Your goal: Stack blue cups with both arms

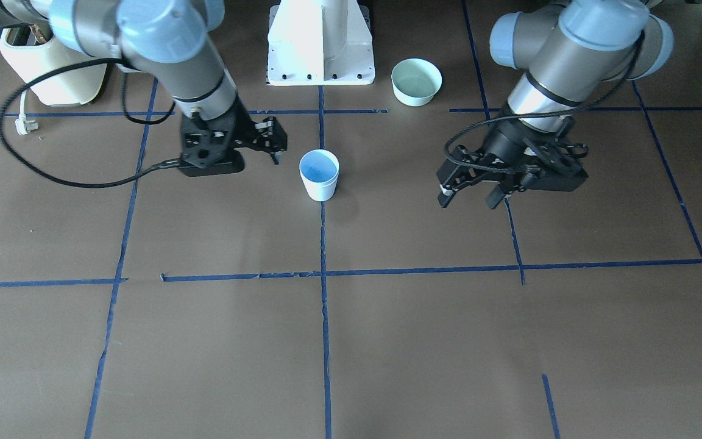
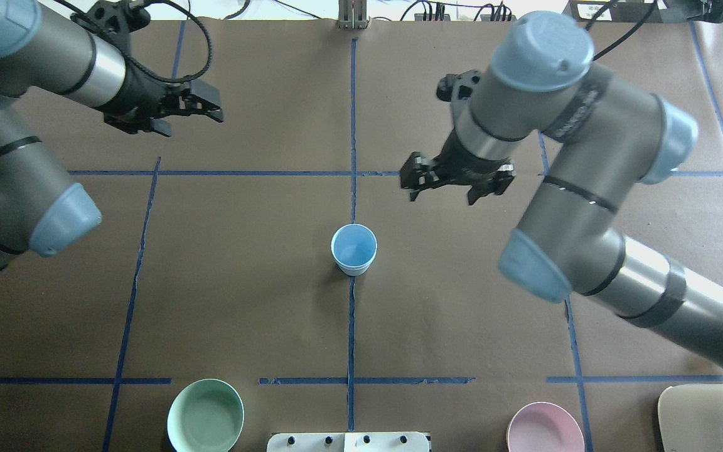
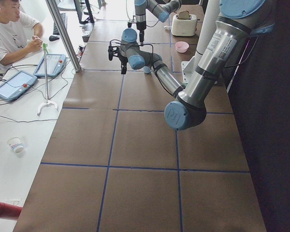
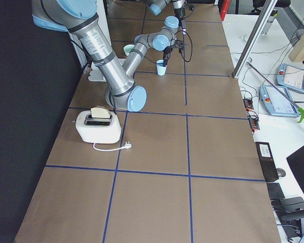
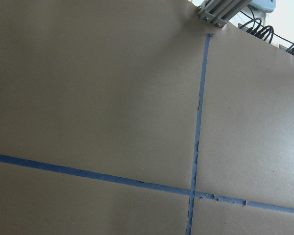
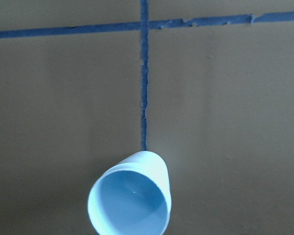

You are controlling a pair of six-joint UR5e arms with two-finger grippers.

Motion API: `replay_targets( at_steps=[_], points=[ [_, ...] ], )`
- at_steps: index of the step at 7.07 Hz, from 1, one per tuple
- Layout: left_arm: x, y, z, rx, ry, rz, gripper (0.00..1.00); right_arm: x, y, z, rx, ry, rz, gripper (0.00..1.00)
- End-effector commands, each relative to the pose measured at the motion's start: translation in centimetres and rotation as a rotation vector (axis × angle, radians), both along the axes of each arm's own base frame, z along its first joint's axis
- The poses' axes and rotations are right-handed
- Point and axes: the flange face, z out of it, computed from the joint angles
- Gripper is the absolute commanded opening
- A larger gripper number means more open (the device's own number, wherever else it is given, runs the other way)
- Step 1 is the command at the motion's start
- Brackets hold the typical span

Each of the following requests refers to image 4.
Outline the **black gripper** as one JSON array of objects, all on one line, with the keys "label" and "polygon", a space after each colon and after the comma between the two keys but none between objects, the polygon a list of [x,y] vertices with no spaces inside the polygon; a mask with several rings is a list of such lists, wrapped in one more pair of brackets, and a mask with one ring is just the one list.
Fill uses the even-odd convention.
[{"label": "black gripper", "polygon": [[172,49],[172,45],[174,43],[174,40],[170,41],[170,45],[167,46],[164,50],[163,50],[163,66],[167,66],[168,64],[168,54],[170,54],[174,49]]},{"label": "black gripper", "polygon": [[174,9],[174,13],[175,13],[175,17],[180,20],[181,23],[181,30],[183,34],[186,34],[186,21],[185,21],[185,7],[181,7],[181,8],[175,8]]}]

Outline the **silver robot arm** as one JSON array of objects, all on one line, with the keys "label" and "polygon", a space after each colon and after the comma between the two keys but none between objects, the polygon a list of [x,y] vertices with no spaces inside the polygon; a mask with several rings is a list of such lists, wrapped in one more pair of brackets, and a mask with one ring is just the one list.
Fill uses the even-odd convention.
[{"label": "silver robot arm", "polygon": [[186,1],[183,0],[148,0],[148,1],[139,1],[145,3],[150,12],[157,16],[162,12],[162,10],[169,4],[173,4],[175,16],[169,16],[165,20],[165,25],[171,28],[175,28],[175,24],[179,30],[183,31],[183,34],[186,35],[186,22],[185,22],[185,7]]},{"label": "silver robot arm", "polygon": [[148,49],[163,51],[176,41],[179,20],[168,16],[160,31],[135,38],[134,48],[124,63],[116,56],[98,24],[97,1],[32,1],[36,26],[76,35],[101,71],[108,85],[105,99],[117,109],[140,111],[146,103],[146,90],[136,85],[133,74]]}]

